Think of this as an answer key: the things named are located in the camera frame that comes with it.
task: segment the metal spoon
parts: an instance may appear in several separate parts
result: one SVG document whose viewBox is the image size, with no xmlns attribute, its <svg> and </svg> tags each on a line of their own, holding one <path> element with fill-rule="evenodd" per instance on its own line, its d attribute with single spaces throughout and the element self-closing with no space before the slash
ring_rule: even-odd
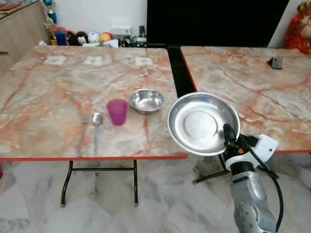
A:
<svg viewBox="0 0 311 233">
<path fill-rule="evenodd" d="M 84 134 L 86 133 L 86 125 L 88 124 L 88 122 L 89 122 L 88 116 L 83 116 L 83 128 L 82 128 L 82 133 L 81 133 L 80 141 L 78 144 L 78 150 L 77 150 L 77 154 L 79 156 L 81 156 L 81 149 L 82 149 L 82 144 L 84 141 Z"/>
<path fill-rule="evenodd" d="M 100 113 L 94 113 L 92 117 L 92 124 L 95 126 L 95 137 L 94 137 L 94 155 L 97 155 L 97 134 L 98 126 L 103 123 L 103 116 Z"/>
</svg>

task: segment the red figurine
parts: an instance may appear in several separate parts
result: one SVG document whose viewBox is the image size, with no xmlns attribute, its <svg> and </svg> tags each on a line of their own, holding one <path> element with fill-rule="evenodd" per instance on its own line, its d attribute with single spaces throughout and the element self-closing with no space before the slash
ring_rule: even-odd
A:
<svg viewBox="0 0 311 233">
<path fill-rule="evenodd" d="M 285 37 L 286 49 L 299 49 L 311 57 L 311 1 L 297 7 Z"/>
</svg>

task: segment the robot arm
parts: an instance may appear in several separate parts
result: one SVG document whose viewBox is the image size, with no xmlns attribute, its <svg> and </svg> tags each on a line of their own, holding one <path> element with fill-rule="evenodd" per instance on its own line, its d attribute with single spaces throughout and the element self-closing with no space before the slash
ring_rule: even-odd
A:
<svg viewBox="0 0 311 233">
<path fill-rule="evenodd" d="M 231 195 L 235 204 L 235 223 L 241 233 L 275 233 L 276 220 L 268 208 L 264 186 L 254 169 L 259 163 L 240 137 L 248 140 L 248 144 L 263 162 L 272 156 L 278 143 L 265 135 L 258 137 L 241 135 L 236 140 L 230 130 L 224 126 L 227 146 L 224 158 L 226 168 L 231 170 L 233 175 Z"/>
</svg>

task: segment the bowl rim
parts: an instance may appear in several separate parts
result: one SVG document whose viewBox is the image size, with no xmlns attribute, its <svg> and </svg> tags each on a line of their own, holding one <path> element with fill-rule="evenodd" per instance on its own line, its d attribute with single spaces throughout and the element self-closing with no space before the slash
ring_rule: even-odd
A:
<svg viewBox="0 0 311 233">
<path fill-rule="evenodd" d="M 161 103 L 157 108 L 155 108 L 155 109 L 153 109 L 153 110 L 145 110 L 145 109 L 136 107 L 135 105 L 132 104 L 131 99 L 132 99 L 132 96 L 133 96 L 133 95 L 135 95 L 136 93 L 138 93 L 138 92 L 140 92 L 140 91 L 151 91 L 151 92 L 157 92 L 157 93 L 159 93 L 160 96 L 161 96 L 161 98 L 162 98 L 162 103 Z M 135 109 L 137 109 L 137 110 L 139 110 L 139 111 L 143 111 L 143 112 L 155 112 L 155 111 L 157 111 L 157 110 L 159 110 L 159 109 L 162 108 L 163 103 L 164 103 L 164 98 L 163 98 L 162 93 L 159 92 L 159 91 L 156 91 L 156 90 L 153 90 L 153 89 L 148 89 L 148 88 L 142 88 L 142 89 L 138 89 L 138 90 L 132 92 L 132 94 L 130 95 L 129 103 L 130 103 L 130 105 L 131 105 L 133 108 L 135 108 Z"/>
<path fill-rule="evenodd" d="M 170 108 L 169 110 L 169 113 L 167 114 L 167 127 L 169 129 L 169 132 L 170 132 L 170 135 L 171 135 L 171 138 L 181 147 L 183 148 L 184 150 L 186 150 L 187 152 L 191 153 L 191 154 L 194 154 L 194 155 L 201 155 L 201 156 L 214 156 L 214 155 L 218 155 L 218 154 L 222 154 L 226 148 L 220 150 L 220 151 L 216 151 L 216 152 L 212 152 L 212 153 L 202 153 L 202 152 L 198 152 L 198 151 L 195 151 L 195 150 L 191 150 L 189 149 L 188 147 L 184 146 L 183 144 L 181 144 L 176 138 L 175 136 L 173 135 L 172 133 L 172 129 L 170 128 L 170 115 L 171 115 L 171 112 L 172 112 L 172 109 L 177 105 L 177 103 L 179 103 L 182 99 L 184 98 L 187 98 L 189 96 L 195 96 L 195 95 L 207 95 L 207 96 L 212 96 L 214 98 L 217 98 L 219 99 L 220 101 L 224 102 L 231 110 L 232 110 L 232 113 L 233 115 L 236 117 L 236 120 L 238 122 L 238 132 L 237 132 L 237 136 L 236 138 L 238 139 L 239 135 L 240 135 L 240 129 L 241 129 L 241 125 L 240 125 L 240 118 L 239 118 L 239 115 L 237 114 L 237 112 L 235 111 L 235 109 L 231 106 L 231 104 L 229 104 L 227 101 L 225 101 L 224 99 L 216 96 L 215 94 L 212 94 L 212 93 L 209 93 L 209 92 L 191 92 L 191 93 L 188 93 L 182 97 L 180 97 L 173 105 L 172 107 Z"/>
</svg>

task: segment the black metal table leg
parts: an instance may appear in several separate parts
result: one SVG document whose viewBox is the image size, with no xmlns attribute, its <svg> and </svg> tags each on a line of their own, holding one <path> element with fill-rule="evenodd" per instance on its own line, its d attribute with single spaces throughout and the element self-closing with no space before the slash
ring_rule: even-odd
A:
<svg viewBox="0 0 311 233">
<path fill-rule="evenodd" d="M 71 177 L 71 172 L 72 172 L 72 167 L 73 167 L 73 161 L 69 161 L 69 168 L 68 168 L 68 173 L 67 173 L 67 177 L 65 179 L 64 182 L 64 186 L 63 186 L 63 191 L 62 191 L 62 199 L 60 202 L 60 207 L 63 208 L 65 207 L 66 203 L 65 203 L 65 196 L 66 196 L 66 190 L 67 190 L 67 186 Z"/>
<path fill-rule="evenodd" d="M 223 171 L 220 171 L 220 172 L 217 172 L 217 173 L 214 173 L 214 174 L 211 174 L 211 175 L 208 175 L 208 176 L 205 176 L 205 177 L 196 179 L 196 180 L 192 181 L 192 183 L 193 183 L 193 184 L 197 184 L 197 183 L 200 183 L 200 182 L 202 182 L 202 181 L 206 181 L 206 180 L 208 180 L 208 179 L 215 178 L 215 177 L 222 176 L 222 175 L 225 175 L 225 174 L 229 173 L 230 171 L 228 171 L 228 170 L 226 169 L 226 167 L 225 167 L 225 162 L 224 162 L 224 160 L 223 160 L 223 158 L 222 158 L 222 155 L 219 154 L 219 155 L 218 155 L 218 158 L 219 158 L 220 163 L 222 164 L 222 167 L 223 167 L 223 169 L 224 169 Z"/>
<path fill-rule="evenodd" d="M 138 206 L 137 161 L 134 160 L 134 203 Z"/>
</svg>

